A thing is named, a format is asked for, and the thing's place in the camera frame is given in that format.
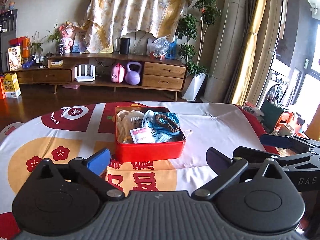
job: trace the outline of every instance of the stuffed toy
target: stuffed toy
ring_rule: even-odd
[[[62,44],[64,46],[64,53],[70,53],[70,47],[73,45],[73,40],[70,38],[72,36],[73,33],[73,25],[68,24],[67,26],[60,26],[59,31],[61,33],[62,36]]]

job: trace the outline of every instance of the yellow box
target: yellow box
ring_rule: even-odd
[[[48,68],[60,67],[62,65],[63,65],[63,60],[56,61],[56,60],[53,60],[53,59],[48,59]]]
[[[16,92],[20,88],[16,73],[1,74],[0,79],[4,92]]]

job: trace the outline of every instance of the door frame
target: door frame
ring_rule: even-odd
[[[268,76],[271,69],[271,63],[276,53],[280,33],[280,23],[283,14],[282,5],[283,0],[270,0],[268,25],[259,60],[259,65],[261,64],[262,68],[262,75],[258,82],[258,89],[253,96],[252,103],[258,103],[258,101],[261,101],[263,91],[268,85],[268,80],[265,79],[265,77]]]

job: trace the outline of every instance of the red tin box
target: red tin box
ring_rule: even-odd
[[[148,110],[159,113],[170,112],[165,107],[152,107],[152,106],[130,106],[130,107],[116,107],[116,115],[121,110],[127,111],[141,111],[146,113]],[[140,143],[140,144],[125,144],[118,142],[118,134],[116,127],[116,160],[121,162],[145,162],[145,161],[159,161],[176,159],[181,156],[186,140],[182,141],[184,136],[183,132],[180,130],[178,135],[178,141],[175,142],[165,142],[165,143]]]

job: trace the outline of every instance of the plastic bag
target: plastic bag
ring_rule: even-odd
[[[166,39],[166,37],[160,37],[151,44],[150,51],[153,53],[154,57],[161,57],[167,54],[169,47],[170,42]]]

